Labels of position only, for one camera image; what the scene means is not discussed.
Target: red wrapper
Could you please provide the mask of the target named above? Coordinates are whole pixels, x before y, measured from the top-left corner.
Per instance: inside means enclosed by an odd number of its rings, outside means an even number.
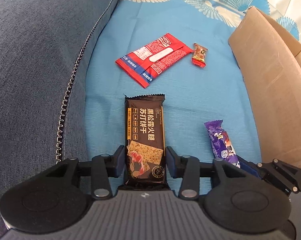
[[[203,46],[198,45],[197,43],[194,43],[194,55],[192,57],[192,62],[194,65],[199,66],[201,68],[206,66],[205,63],[205,56],[207,53],[207,49]]]
[[[191,52],[192,49],[166,33],[150,44],[119,58],[116,63],[146,88],[159,74]]]

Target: black snack package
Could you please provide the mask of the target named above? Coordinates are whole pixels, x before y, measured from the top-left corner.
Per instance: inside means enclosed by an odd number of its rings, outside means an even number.
[[[166,180],[163,102],[165,95],[125,97],[124,185],[147,188]]]

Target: gray fabric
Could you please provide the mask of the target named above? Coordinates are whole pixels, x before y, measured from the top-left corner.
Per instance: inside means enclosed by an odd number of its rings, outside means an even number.
[[[74,62],[111,0],[0,0],[0,197],[55,164],[61,101]],[[87,160],[84,81],[100,20],[78,67],[64,128],[64,158]],[[0,235],[4,225],[0,220]]]

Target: cracker image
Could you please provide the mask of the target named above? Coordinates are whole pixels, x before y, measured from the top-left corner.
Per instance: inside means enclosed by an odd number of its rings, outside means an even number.
[[[143,161],[143,165],[144,165],[144,167],[145,167],[145,172],[148,171],[148,170],[150,169],[150,167],[149,167],[147,161]]]
[[[142,143],[138,143],[135,141],[131,141],[128,148],[128,155],[130,156],[130,152],[136,151],[140,155],[143,156],[144,160],[150,163],[154,163],[159,165],[161,163],[163,150],[159,148],[155,148],[152,146],[148,146]]]

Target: candy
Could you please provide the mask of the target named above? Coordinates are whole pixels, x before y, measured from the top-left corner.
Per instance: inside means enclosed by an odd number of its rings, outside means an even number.
[[[240,168],[240,162],[236,156],[231,140],[227,132],[221,127],[223,120],[204,123],[212,145],[215,158],[221,158]]]
[[[119,59],[116,63],[143,88],[192,50],[173,35],[159,39]]]
[[[198,45],[197,43],[194,43],[194,47],[195,50],[192,57],[192,62],[194,65],[203,68],[206,66],[205,56],[206,56],[207,49],[203,46]]]

